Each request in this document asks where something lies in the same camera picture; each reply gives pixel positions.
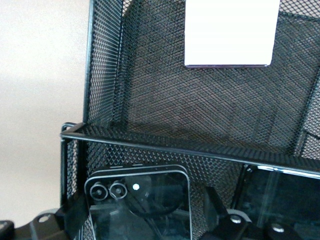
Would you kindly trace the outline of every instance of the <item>white rectangular object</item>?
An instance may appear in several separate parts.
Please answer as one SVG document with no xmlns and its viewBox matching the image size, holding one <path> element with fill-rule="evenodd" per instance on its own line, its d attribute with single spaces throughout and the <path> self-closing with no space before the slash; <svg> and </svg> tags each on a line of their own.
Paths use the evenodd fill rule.
<svg viewBox="0 0 320 240">
<path fill-rule="evenodd" d="M 186 0 L 184 64 L 271 64 L 280 0 Z"/>
</svg>

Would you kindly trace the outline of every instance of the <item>smartphone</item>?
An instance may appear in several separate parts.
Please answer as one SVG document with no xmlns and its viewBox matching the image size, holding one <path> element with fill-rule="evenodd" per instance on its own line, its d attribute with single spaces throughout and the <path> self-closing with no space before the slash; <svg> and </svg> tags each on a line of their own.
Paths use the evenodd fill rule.
<svg viewBox="0 0 320 240">
<path fill-rule="evenodd" d="M 283 223 L 304 240 L 320 240 L 320 173 L 245 166 L 231 207 L 260 228 Z"/>
<path fill-rule="evenodd" d="M 180 165 L 95 171 L 84 191 L 96 240 L 191 240 L 190 181 Z"/>
</svg>

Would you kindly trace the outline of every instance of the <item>beige wall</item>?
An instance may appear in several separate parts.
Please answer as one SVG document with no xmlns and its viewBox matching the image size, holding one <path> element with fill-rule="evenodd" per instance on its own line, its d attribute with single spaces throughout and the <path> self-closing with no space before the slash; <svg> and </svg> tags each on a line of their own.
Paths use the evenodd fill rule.
<svg viewBox="0 0 320 240">
<path fill-rule="evenodd" d="M 89 0 L 0 1 L 0 220 L 59 207 L 60 128 L 81 122 Z"/>
</svg>

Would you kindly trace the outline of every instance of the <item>screw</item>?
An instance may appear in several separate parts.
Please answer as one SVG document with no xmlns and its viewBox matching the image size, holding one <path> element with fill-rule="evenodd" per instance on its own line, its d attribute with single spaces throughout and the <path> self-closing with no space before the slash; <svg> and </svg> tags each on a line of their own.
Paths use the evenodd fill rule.
<svg viewBox="0 0 320 240">
<path fill-rule="evenodd" d="M 0 223 L 0 230 L 4 229 L 6 225 L 7 225 L 6 221 L 3 223 Z"/>
<path fill-rule="evenodd" d="M 239 217 L 238 215 L 231 215 L 230 219 L 234 224 L 241 223 L 241 217 Z"/>
<path fill-rule="evenodd" d="M 50 215 L 43 215 L 42 217 L 39 218 L 39 223 L 44 223 L 49 220 Z"/>
<path fill-rule="evenodd" d="M 277 232 L 277 233 L 283 233 L 285 231 L 285 229 L 280 225 L 280 224 L 277 224 L 277 223 L 273 223 L 271 225 L 273 231 Z"/>
</svg>

